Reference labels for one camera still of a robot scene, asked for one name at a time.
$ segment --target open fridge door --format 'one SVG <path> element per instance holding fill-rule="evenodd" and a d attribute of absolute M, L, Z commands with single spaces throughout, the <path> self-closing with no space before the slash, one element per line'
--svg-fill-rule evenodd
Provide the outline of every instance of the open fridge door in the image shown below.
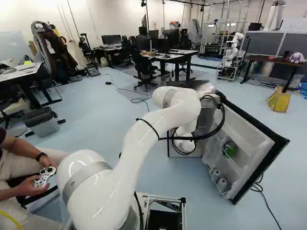
<path fill-rule="evenodd" d="M 225 107 L 225 123 L 206 142 L 202 161 L 221 194 L 237 204 L 289 140 L 229 102 L 222 93 L 216 94 Z M 215 110 L 213 119 L 213 126 L 221 122 L 221 110 Z"/>

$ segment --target broom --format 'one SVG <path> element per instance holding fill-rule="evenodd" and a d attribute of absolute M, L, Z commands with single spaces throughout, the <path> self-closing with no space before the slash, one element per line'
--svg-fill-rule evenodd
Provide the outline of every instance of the broom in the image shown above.
<path fill-rule="evenodd" d="M 269 107 L 275 112 L 285 113 L 290 103 L 291 94 L 283 92 L 281 86 L 277 86 L 276 91 L 267 98 Z"/>

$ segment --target trash can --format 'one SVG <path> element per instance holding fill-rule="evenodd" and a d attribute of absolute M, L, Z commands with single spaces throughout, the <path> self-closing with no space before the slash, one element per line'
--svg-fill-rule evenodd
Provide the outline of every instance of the trash can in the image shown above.
<path fill-rule="evenodd" d="M 50 107 L 35 109 L 24 114 L 23 122 L 36 135 L 43 138 L 51 133 L 59 131 L 59 125 L 55 118 L 58 115 Z"/>

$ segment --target black desk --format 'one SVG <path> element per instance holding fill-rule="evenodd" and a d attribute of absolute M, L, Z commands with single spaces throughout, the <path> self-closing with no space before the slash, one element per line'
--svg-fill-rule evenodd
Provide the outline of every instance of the black desk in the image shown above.
<path fill-rule="evenodd" d="M 195 54 L 198 54 L 199 51 L 198 50 L 188 50 L 188 49 L 171 49 L 169 51 L 170 54 L 179 54 L 179 55 L 183 55 L 185 57 L 185 61 L 187 62 L 187 81 L 190 80 L 190 70 L 191 70 L 191 59 L 192 56 Z"/>
<path fill-rule="evenodd" d="M 11 82 L 12 84 L 18 84 L 22 89 L 23 93 L 25 94 L 26 98 L 30 101 L 32 109 L 39 109 L 43 106 L 61 102 L 62 99 L 52 100 L 45 88 L 42 88 L 41 90 L 48 100 L 47 103 L 40 104 L 37 98 L 34 96 L 32 89 L 30 88 L 32 86 L 32 81 L 36 81 L 38 85 L 42 85 L 40 73 L 44 73 L 45 70 L 46 69 L 44 69 L 44 64 L 42 62 L 35 63 L 33 68 L 24 69 L 22 71 L 17 70 L 13 73 L 0 75 L 0 84 L 1 82 Z M 59 124 L 62 124 L 64 122 L 66 122 L 65 119 L 58 121 Z M 33 134 L 33 132 L 27 133 L 26 137 Z"/>
<path fill-rule="evenodd" d="M 186 58 L 184 55 L 181 54 L 168 54 L 170 57 L 164 57 L 165 54 L 159 53 L 159 56 L 150 56 L 150 55 L 143 55 L 143 57 L 152 58 L 152 61 L 159 61 L 160 62 L 160 71 L 161 75 L 166 74 L 165 64 L 172 63 L 175 64 L 175 80 L 179 80 L 179 63 L 185 62 Z"/>
<path fill-rule="evenodd" d="M 247 60 L 249 60 L 249 63 L 248 63 L 248 68 L 245 72 L 245 75 L 244 75 L 244 78 L 243 80 L 240 82 L 241 84 L 243 84 L 244 82 L 248 81 L 248 74 L 249 74 L 249 70 L 250 70 L 250 67 L 251 67 L 251 64 L 254 62 L 254 61 L 268 61 L 268 62 L 272 62 L 272 63 L 276 63 L 276 64 L 283 64 L 283 65 L 288 65 L 288 66 L 293 66 L 293 72 L 291 74 L 291 76 L 289 77 L 288 79 L 288 82 L 285 84 L 285 86 L 283 87 L 283 92 L 286 92 L 287 89 L 289 88 L 289 85 L 296 73 L 296 70 L 299 68 L 299 67 L 302 67 L 304 66 L 304 63 L 291 63 L 289 61 L 280 61 L 280 60 L 276 60 L 276 59 L 269 59 L 269 56 L 263 56 L 263 55 L 251 55 L 251 56 L 247 56 L 246 57 Z"/>
<path fill-rule="evenodd" d="M 112 62 L 112 57 L 114 56 L 114 54 L 119 54 L 121 52 L 121 48 L 108 48 L 108 49 L 104 49 L 104 48 L 101 48 L 101 47 L 96 47 L 94 49 L 95 50 L 103 50 L 104 53 L 105 53 L 106 60 L 107 60 L 107 62 L 109 64 L 109 67 L 110 68 L 114 68 L 113 67 L 113 62 Z"/>

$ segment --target game controller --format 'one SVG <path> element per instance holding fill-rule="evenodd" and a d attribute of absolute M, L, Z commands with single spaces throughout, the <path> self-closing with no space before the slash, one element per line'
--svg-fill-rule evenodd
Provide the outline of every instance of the game controller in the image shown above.
<path fill-rule="evenodd" d="M 56 173 L 57 169 L 55 167 L 49 166 L 47 169 L 43 168 L 39 171 L 40 179 L 34 180 L 34 187 L 44 187 L 47 184 L 49 177 Z"/>

